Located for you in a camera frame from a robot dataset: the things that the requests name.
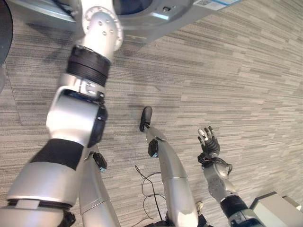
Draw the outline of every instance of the cable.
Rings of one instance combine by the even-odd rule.
[[[228,167],[227,175],[229,175],[231,173],[231,171],[232,171],[232,164],[228,164],[227,162],[225,162],[223,159],[221,159],[219,157],[212,158],[211,162],[217,163],[217,164],[225,166],[225,167]]]
[[[153,197],[155,198],[155,203],[156,203],[156,206],[157,206],[158,214],[159,214],[159,216],[160,216],[161,221],[163,221],[162,216],[161,216],[161,213],[160,213],[160,209],[159,209],[159,206],[158,206],[158,202],[157,202],[156,195],[159,195],[159,196],[161,196],[162,198],[164,198],[164,196],[161,195],[161,194],[156,194],[156,193],[155,193],[155,189],[154,189],[154,187],[153,187],[153,183],[152,183],[152,181],[151,181],[150,179],[148,179],[148,177],[150,177],[150,176],[152,176],[152,175],[155,175],[155,174],[159,174],[160,172],[156,172],[156,173],[150,174],[150,175],[148,175],[148,176],[146,177],[146,176],[144,176],[144,175],[140,172],[140,169],[138,168],[138,166],[135,165],[134,167],[135,167],[136,171],[140,174],[140,176],[144,179],[144,180],[143,180],[143,183],[142,183],[142,185],[141,185],[141,191],[142,191],[142,194],[145,196],[145,199],[143,200],[143,209],[144,209],[145,214],[147,215],[148,218],[153,219],[153,218],[151,218],[151,217],[148,215],[148,213],[147,213],[146,210],[145,210],[145,206],[144,206],[145,200],[146,200],[147,198],[153,196]],[[153,191],[153,194],[151,194],[151,195],[145,195],[144,192],[143,192],[143,185],[144,185],[145,180],[147,180],[147,181],[149,181],[149,182],[151,183],[152,191]]]
[[[138,221],[136,224],[134,224],[134,225],[131,226],[131,227],[134,227],[134,226],[140,224],[141,222],[143,222],[143,221],[145,221],[145,220],[147,220],[147,219],[151,219],[151,218],[143,218],[141,221]]]

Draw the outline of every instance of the label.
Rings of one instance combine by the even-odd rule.
[[[238,1],[240,0],[198,0],[194,2],[194,5],[212,10],[219,10]]]

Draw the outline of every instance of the gray striped carpet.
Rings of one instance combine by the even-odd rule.
[[[216,227],[227,219],[197,163],[198,127],[212,125],[240,196],[276,191],[303,203],[303,1],[245,0],[147,45],[125,42],[107,82],[109,112],[99,148],[103,179],[121,226],[145,218],[141,178],[159,170],[138,130],[145,105],[188,175],[195,200]],[[22,166],[48,140],[45,118],[66,67],[71,34],[14,21],[8,79],[0,95],[0,205]],[[151,178],[163,193],[160,176]],[[151,192],[150,185],[144,187]],[[165,201],[159,198],[162,214]],[[159,220],[152,198],[146,209]],[[74,226],[81,226],[79,207]]]

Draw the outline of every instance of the robotic arm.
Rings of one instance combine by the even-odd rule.
[[[198,130],[202,153],[198,156],[208,190],[220,203],[221,209],[228,218],[231,227],[262,227],[258,217],[237,195],[235,187],[229,181],[232,165],[219,158],[220,145],[212,127]]]
[[[100,176],[106,162],[96,144],[107,119],[105,83],[123,31],[112,0],[71,3],[77,32],[47,115],[51,139],[9,190],[8,205],[0,209],[1,227],[69,227],[75,221],[69,209],[79,193],[85,226],[120,226]],[[80,187],[83,183],[90,190]]]

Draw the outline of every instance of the screw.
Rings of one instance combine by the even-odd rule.
[[[171,8],[168,7],[168,6],[164,6],[164,7],[163,7],[163,12],[164,12],[164,13],[166,13],[166,12],[168,12],[168,11],[170,11],[170,10],[171,10]]]

